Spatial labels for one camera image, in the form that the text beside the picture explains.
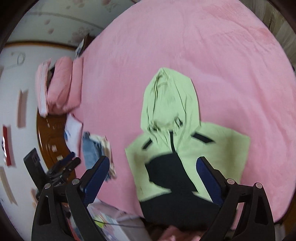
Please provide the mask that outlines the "green and black hooded jacket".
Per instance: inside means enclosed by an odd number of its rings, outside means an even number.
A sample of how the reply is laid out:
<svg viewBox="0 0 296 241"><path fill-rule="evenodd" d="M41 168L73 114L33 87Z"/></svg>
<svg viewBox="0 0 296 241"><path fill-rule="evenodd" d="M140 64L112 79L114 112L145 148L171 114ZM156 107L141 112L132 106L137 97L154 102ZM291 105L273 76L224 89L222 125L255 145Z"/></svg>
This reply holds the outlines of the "green and black hooded jacket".
<svg viewBox="0 0 296 241"><path fill-rule="evenodd" d="M145 219L181 231L205 231L219 212L199 176L205 157L224 177L239 182L250 138L200 120L192 80L161 68L144 92L143 133L125 150Z"/></svg>

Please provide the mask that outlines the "pink fleece clothing of person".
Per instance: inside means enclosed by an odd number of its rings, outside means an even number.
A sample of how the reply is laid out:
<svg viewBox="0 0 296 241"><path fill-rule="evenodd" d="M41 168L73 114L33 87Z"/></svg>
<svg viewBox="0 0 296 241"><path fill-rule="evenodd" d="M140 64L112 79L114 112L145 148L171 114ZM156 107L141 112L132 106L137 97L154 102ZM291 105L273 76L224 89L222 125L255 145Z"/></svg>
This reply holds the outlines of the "pink fleece clothing of person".
<svg viewBox="0 0 296 241"><path fill-rule="evenodd" d="M159 241L196 241L204 232L182 232L174 226L169 226L159 238Z"/></svg>

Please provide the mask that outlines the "folded blue jeans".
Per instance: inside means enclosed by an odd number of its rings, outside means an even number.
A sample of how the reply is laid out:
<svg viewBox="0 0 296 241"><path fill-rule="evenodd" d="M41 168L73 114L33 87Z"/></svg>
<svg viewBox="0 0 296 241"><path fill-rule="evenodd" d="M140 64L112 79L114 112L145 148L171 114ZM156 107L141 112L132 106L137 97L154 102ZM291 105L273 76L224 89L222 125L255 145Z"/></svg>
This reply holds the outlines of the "folded blue jeans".
<svg viewBox="0 0 296 241"><path fill-rule="evenodd" d="M89 132L83 133L82 151L86 169L91 169L99 158L104 155L101 141L95 137L91 137Z"/></svg>

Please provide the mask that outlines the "brown wooden headboard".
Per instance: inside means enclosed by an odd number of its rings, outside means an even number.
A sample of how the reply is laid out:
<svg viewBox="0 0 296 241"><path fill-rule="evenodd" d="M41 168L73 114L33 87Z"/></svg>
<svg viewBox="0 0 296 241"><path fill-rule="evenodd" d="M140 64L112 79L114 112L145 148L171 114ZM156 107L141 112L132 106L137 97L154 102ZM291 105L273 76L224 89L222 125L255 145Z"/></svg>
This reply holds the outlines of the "brown wooden headboard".
<svg viewBox="0 0 296 241"><path fill-rule="evenodd" d="M54 174L60 173L65 167L56 163L70 154L64 139L66 119L66 114L48 115L44 118L37 113L36 130L39 149L46 167L49 170L57 167Z"/></svg>

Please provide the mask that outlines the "folded cream garment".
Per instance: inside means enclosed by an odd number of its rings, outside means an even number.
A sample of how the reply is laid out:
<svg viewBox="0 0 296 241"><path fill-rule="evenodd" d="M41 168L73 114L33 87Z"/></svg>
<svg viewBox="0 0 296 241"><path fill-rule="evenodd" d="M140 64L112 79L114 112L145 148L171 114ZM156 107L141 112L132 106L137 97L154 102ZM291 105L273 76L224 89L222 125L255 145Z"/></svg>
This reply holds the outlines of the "folded cream garment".
<svg viewBox="0 0 296 241"><path fill-rule="evenodd" d="M115 171L115 166L114 166L114 162L112 159L112 151L111 151L111 144L110 142L107 140L106 136L98 136L98 135L91 135L91 139L96 141L96 142L100 142L103 152L104 152L104 156L107 156L109 158L109 162L110 162L110 167L109 167L109 172L105 178L105 181L108 182L110 180L114 180L117 178L116 175L116 171Z"/></svg>

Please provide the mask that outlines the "white printed sheet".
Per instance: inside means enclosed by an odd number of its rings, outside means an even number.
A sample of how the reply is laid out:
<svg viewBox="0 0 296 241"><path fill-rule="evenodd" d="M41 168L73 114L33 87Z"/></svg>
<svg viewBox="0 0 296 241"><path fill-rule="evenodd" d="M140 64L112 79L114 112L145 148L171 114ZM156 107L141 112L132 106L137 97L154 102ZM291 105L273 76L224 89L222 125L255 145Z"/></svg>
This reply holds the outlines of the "white printed sheet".
<svg viewBox="0 0 296 241"><path fill-rule="evenodd" d="M151 240L139 216L126 213L98 199L87 207L106 240Z"/></svg>

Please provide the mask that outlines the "folded pink quilt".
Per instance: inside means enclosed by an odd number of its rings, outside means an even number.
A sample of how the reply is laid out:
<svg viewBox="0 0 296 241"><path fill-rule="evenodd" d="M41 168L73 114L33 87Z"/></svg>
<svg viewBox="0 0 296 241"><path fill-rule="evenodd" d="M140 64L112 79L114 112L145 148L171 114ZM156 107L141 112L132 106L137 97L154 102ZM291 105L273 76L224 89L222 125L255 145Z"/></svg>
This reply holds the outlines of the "folded pink quilt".
<svg viewBox="0 0 296 241"><path fill-rule="evenodd" d="M56 61L47 92L49 114L65 114L81 104L82 77L82 57L72 60L65 56Z"/></svg>

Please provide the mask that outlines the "pink pillow with white trim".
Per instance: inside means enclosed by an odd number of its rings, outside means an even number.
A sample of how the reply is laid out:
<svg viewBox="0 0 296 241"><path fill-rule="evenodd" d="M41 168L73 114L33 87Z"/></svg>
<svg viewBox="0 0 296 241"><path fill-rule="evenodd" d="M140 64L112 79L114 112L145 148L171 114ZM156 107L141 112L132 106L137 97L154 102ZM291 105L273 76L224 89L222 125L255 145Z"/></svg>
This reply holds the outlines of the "pink pillow with white trim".
<svg viewBox="0 0 296 241"><path fill-rule="evenodd" d="M48 82L48 70L51 64L51 59L42 62L35 74L35 92L38 103L39 115L46 118L48 115L47 104L47 82Z"/></svg>

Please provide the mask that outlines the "pink plush bed blanket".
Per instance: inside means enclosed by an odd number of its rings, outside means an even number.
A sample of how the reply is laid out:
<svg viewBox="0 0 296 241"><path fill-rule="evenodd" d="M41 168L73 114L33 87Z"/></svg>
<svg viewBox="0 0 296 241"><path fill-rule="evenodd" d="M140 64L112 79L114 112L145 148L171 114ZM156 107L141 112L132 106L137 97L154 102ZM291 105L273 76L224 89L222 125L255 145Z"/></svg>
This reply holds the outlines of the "pink plush bed blanket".
<svg viewBox="0 0 296 241"><path fill-rule="evenodd" d="M162 67L189 77L201 120L250 137L241 183L260 182L273 218L295 191L295 74L273 34L239 1L140 1L85 50L75 117L111 143L117 178L98 198L141 215L125 148L142 133L144 90Z"/></svg>

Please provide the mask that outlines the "floral sliding wardrobe doors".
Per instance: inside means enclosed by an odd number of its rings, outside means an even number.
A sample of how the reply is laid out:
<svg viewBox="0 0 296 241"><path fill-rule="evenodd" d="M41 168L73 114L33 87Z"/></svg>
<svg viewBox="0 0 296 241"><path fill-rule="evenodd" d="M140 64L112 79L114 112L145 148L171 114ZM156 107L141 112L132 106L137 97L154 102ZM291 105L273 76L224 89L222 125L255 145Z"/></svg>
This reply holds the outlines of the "floral sliding wardrobe doors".
<svg viewBox="0 0 296 241"><path fill-rule="evenodd" d="M98 36L137 1L37 1L16 22L6 43L48 42L76 47Z"/></svg>

